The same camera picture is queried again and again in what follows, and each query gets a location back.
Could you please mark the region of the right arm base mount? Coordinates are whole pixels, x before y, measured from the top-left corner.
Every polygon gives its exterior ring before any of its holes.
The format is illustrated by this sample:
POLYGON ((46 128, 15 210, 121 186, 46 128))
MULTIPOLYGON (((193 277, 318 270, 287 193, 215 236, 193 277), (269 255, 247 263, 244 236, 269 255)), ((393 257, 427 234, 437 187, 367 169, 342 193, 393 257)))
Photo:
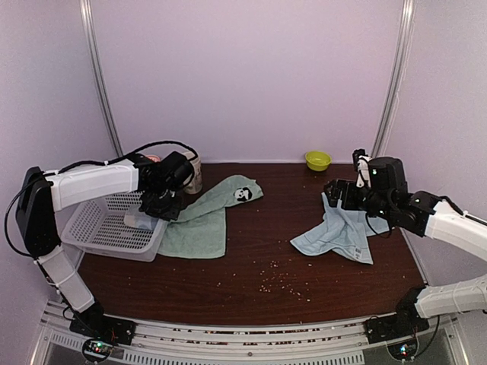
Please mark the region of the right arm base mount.
POLYGON ((418 333, 428 329, 429 321, 413 305, 398 306, 394 314, 372 316, 364 322, 368 343, 385 342, 389 355, 402 363, 419 355, 418 333))

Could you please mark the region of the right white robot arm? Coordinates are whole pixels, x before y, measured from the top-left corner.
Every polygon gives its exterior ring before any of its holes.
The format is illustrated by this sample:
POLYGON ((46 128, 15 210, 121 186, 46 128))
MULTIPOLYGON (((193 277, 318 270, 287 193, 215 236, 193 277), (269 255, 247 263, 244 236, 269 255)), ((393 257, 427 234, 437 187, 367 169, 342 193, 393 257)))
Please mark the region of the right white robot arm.
MULTIPOLYGON (((356 180, 334 179, 323 187, 329 205, 363 211, 384 219, 389 227, 403 228, 419 237, 446 242, 486 258, 486 222, 461 210, 446 195, 410 192, 403 162, 395 157, 353 154, 356 180)), ((486 309, 486 277, 444 286, 411 289, 390 319, 395 335, 407 335, 419 319, 486 309)))

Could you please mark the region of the white plastic basket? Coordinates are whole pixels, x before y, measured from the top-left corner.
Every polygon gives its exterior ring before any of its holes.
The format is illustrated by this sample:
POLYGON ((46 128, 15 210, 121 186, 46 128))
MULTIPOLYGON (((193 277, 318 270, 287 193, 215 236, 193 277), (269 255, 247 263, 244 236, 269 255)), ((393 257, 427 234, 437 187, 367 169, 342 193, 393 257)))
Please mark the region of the white plastic basket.
POLYGON ((90 254, 152 262, 168 222, 144 215, 142 224, 127 225, 126 212, 138 211, 140 195, 114 194, 81 203, 61 233, 62 242, 90 254))

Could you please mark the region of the light blue towel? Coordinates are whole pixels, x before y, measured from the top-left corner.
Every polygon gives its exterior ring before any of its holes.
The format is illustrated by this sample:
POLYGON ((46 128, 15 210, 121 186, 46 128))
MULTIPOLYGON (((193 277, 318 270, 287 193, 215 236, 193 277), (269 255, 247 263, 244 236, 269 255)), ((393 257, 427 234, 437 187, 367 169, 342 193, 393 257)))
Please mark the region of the light blue towel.
POLYGON ((363 211, 347 211, 329 205, 322 194, 323 222, 291 240, 291 245, 306 256, 334 252, 361 264, 373 263, 368 237, 389 231, 386 220, 367 217, 363 211))

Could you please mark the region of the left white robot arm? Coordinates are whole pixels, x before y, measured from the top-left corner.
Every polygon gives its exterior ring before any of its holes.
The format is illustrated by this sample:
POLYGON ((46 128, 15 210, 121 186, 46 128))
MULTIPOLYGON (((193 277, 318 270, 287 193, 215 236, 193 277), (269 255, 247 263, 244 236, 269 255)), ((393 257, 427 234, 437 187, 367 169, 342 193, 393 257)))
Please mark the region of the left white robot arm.
POLYGON ((108 162, 74 163, 61 170, 30 168, 15 218, 28 256, 52 280, 79 323, 94 338, 109 331, 94 295, 63 244, 86 252, 140 262, 154 260, 170 220, 181 210, 178 193, 194 173, 173 152, 160 162, 142 154, 108 162))

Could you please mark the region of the green panda towel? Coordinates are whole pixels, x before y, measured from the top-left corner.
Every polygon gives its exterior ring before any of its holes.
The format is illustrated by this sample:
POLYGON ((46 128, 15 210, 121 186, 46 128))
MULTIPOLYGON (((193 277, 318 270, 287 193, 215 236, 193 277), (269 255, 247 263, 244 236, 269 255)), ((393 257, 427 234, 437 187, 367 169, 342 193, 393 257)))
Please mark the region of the green panda towel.
POLYGON ((168 224, 158 254, 179 259, 221 258, 226 252, 226 210, 262 197, 263 190, 256 180, 229 176, 168 224))

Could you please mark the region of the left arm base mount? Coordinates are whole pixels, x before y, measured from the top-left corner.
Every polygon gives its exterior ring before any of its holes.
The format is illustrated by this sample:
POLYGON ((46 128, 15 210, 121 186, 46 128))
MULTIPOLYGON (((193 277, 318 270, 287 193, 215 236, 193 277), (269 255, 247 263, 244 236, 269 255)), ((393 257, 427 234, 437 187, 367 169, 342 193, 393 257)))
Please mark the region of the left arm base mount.
POLYGON ((116 346, 132 343, 136 323, 106 315, 98 302, 83 312, 73 311, 72 314, 69 329, 87 337, 81 354, 88 363, 99 364, 108 359, 116 346))

